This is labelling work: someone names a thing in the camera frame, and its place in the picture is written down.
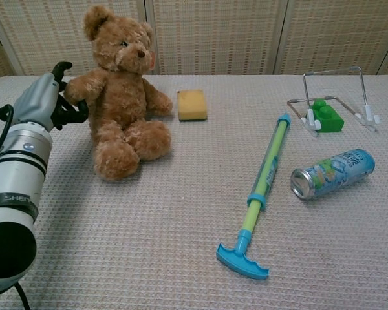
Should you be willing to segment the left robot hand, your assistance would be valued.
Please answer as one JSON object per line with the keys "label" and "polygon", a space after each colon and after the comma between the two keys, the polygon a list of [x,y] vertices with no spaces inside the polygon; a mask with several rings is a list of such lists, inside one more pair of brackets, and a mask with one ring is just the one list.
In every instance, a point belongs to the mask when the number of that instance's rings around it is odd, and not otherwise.
{"label": "left robot hand", "polygon": [[37,123],[50,132],[61,130],[70,123],[83,123],[89,116],[89,109],[83,99],[76,110],[60,94],[67,86],[64,73],[72,67],[69,61],[60,61],[51,72],[43,74],[29,86],[13,105],[0,108],[0,120],[18,123]]}

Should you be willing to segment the brown teddy bear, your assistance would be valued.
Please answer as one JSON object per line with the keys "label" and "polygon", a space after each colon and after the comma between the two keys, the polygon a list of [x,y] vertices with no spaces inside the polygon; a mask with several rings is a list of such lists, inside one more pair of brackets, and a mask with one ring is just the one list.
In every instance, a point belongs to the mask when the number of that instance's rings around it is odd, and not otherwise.
{"label": "brown teddy bear", "polygon": [[146,116],[167,116],[173,103],[143,77],[155,65],[148,23],[95,5],[85,13],[83,31],[97,67],[71,79],[64,97],[71,105],[88,106],[95,171],[106,180],[121,180],[141,161],[169,153],[169,129]]}

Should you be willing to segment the yellow sponge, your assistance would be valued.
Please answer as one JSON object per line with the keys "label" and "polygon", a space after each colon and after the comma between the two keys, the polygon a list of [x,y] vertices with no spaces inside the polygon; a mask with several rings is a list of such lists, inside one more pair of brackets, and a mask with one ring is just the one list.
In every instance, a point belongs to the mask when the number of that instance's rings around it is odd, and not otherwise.
{"label": "yellow sponge", "polygon": [[202,90],[179,90],[177,92],[178,119],[202,121],[207,119],[206,98]]}

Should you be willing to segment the folding woven screen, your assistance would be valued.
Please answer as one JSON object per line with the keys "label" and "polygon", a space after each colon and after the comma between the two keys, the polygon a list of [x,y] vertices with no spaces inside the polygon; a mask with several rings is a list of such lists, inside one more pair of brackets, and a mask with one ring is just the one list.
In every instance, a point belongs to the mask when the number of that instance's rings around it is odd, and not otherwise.
{"label": "folding woven screen", "polygon": [[90,70],[93,5],[151,25],[157,74],[388,74],[388,0],[0,0],[0,77]]}

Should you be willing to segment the woven white tablecloth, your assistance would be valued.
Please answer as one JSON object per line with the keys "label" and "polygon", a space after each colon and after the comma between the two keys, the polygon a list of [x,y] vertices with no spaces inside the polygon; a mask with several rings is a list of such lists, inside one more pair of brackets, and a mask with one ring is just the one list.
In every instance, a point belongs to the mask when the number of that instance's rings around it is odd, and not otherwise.
{"label": "woven white tablecloth", "polygon": [[[169,156],[122,181],[98,177],[88,124],[52,132],[35,264],[21,286],[31,310],[388,310],[388,76],[150,76],[171,98],[201,89],[208,118],[166,119]],[[248,257],[265,281],[221,264],[289,99],[340,98],[339,133],[292,118]],[[372,174],[303,200],[290,176],[363,149]]]}

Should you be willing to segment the blue green water pump toy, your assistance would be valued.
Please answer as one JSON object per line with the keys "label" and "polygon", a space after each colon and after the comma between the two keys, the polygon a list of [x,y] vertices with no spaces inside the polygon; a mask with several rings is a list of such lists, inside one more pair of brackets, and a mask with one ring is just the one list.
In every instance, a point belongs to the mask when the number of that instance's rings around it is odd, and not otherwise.
{"label": "blue green water pump toy", "polygon": [[279,163],[279,157],[286,133],[290,126],[290,116],[281,115],[276,123],[270,144],[266,150],[251,193],[247,198],[248,210],[237,235],[235,247],[228,249],[220,244],[216,251],[217,259],[231,270],[248,278],[265,280],[269,270],[246,257],[247,248],[252,240],[253,230],[261,210],[266,208],[268,193]]}

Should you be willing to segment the green toy building block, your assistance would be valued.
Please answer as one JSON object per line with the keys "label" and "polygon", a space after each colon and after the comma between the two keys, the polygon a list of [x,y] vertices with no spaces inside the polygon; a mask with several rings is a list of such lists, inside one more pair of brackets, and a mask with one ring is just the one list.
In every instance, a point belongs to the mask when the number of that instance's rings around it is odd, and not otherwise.
{"label": "green toy building block", "polygon": [[321,124],[319,133],[341,132],[344,126],[342,117],[324,99],[316,99],[312,105],[315,120]]}

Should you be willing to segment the light blue drink can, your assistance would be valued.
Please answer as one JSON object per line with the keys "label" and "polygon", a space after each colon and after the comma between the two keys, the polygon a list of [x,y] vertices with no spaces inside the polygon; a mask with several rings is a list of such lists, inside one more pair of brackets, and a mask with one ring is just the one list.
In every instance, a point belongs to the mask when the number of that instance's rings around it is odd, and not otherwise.
{"label": "light blue drink can", "polygon": [[372,174],[373,156],[363,149],[352,149],[321,160],[310,167],[295,169],[290,176],[292,192],[303,200],[324,196]]}

